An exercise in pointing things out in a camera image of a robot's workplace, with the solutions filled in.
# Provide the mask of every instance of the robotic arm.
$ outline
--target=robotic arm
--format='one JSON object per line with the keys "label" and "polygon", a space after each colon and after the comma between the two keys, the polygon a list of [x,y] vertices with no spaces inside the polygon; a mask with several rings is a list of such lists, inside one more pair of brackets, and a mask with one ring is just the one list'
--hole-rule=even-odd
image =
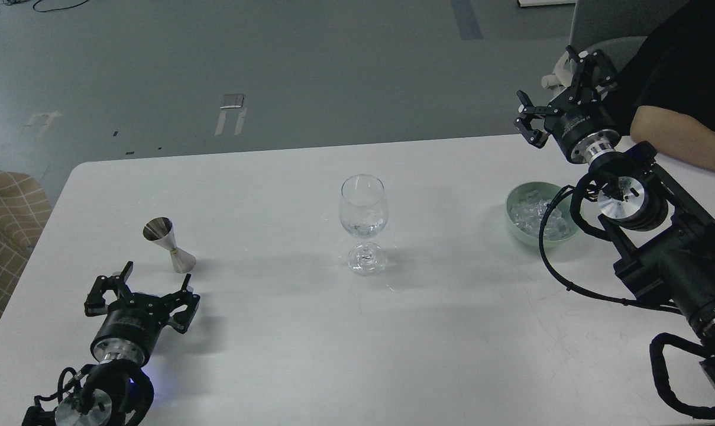
{"label": "robotic arm", "polygon": [[[662,351],[670,345],[703,358],[701,367],[715,387],[715,220],[655,162],[656,151],[649,143],[635,145],[625,153],[615,151],[619,133],[601,107],[601,95],[616,86],[612,64],[601,51],[577,54],[571,46],[567,50],[577,63],[571,86],[545,107],[534,106],[524,92],[517,92],[522,107],[515,125],[531,145],[543,148],[552,135],[568,162],[589,165],[588,173],[574,187],[570,211],[585,233],[612,242],[620,254],[614,264],[615,275],[636,300],[611,301],[685,315],[701,344],[672,334],[655,337],[649,346],[655,386],[676,411],[714,419],[715,407],[687,405],[677,399]],[[543,130],[533,129],[534,119],[543,119]],[[557,199],[552,201],[552,209],[557,207]],[[584,199],[598,202],[601,229],[582,218]],[[668,216],[668,205],[674,208],[671,226],[636,247],[623,228],[657,229]],[[554,275],[543,249],[541,253]],[[569,291],[577,288],[579,293],[591,293],[563,280]]]}
{"label": "robotic arm", "polygon": [[[132,293],[125,284],[132,267],[133,262],[128,262],[118,275],[97,277],[84,302],[86,316],[107,315],[90,346],[98,364],[87,364],[78,372],[71,367],[63,370],[57,392],[35,396],[22,426],[136,426],[147,414],[154,389],[141,368],[163,327],[187,332],[200,296],[192,293],[188,273],[175,293],[162,297]],[[107,291],[117,297],[109,305],[103,297]],[[184,310],[173,313],[181,307]],[[69,373],[73,378],[63,385]],[[41,407],[41,401],[54,399],[57,408],[47,412]]]}

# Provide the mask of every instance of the person's arm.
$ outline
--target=person's arm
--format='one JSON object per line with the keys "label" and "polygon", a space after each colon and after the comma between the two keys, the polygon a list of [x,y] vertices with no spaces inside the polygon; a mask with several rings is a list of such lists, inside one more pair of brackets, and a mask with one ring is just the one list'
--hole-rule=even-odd
{"label": "person's arm", "polygon": [[657,151],[715,172],[715,132],[686,114],[642,105],[630,125],[633,142],[648,141]]}

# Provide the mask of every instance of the green bowl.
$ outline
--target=green bowl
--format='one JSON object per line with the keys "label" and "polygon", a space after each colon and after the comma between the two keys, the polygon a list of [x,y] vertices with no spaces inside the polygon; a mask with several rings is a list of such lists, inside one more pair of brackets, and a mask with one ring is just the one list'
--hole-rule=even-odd
{"label": "green bowl", "polygon": [[[547,182],[527,182],[512,189],[512,191],[510,191],[507,195],[507,201],[505,202],[505,216],[507,220],[507,228],[512,233],[512,235],[514,235],[518,240],[529,246],[538,247],[538,237],[534,237],[533,235],[530,235],[524,230],[517,227],[515,222],[512,220],[510,211],[512,210],[512,206],[516,205],[520,201],[525,200],[526,194],[529,194],[532,191],[538,191],[541,195],[541,198],[552,199],[552,197],[554,197],[559,190],[559,186]],[[560,202],[557,206],[557,208],[562,211],[563,218],[565,218],[565,220],[568,222],[570,234],[568,234],[567,237],[564,237],[559,240],[547,240],[546,236],[544,236],[544,248],[559,246],[560,244],[564,243],[567,240],[570,240],[577,234],[579,228],[573,221],[573,218],[570,217],[571,197],[572,196],[569,196],[566,199],[562,200],[562,202]]]}

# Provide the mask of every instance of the person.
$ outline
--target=person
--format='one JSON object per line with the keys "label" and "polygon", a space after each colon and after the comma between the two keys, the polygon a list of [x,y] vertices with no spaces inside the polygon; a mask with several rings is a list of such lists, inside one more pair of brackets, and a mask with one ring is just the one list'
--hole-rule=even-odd
{"label": "person", "polygon": [[617,74],[603,105],[636,143],[715,172],[715,0],[691,0]]}

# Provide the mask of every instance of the gray chair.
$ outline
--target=gray chair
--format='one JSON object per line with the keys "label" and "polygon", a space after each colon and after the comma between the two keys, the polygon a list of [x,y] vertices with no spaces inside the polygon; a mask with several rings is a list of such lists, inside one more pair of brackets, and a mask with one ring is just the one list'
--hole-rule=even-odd
{"label": "gray chair", "polygon": [[[688,0],[577,0],[570,31],[576,51],[601,49],[619,71],[658,25]],[[555,94],[570,85],[574,64],[565,52],[541,85]]]}

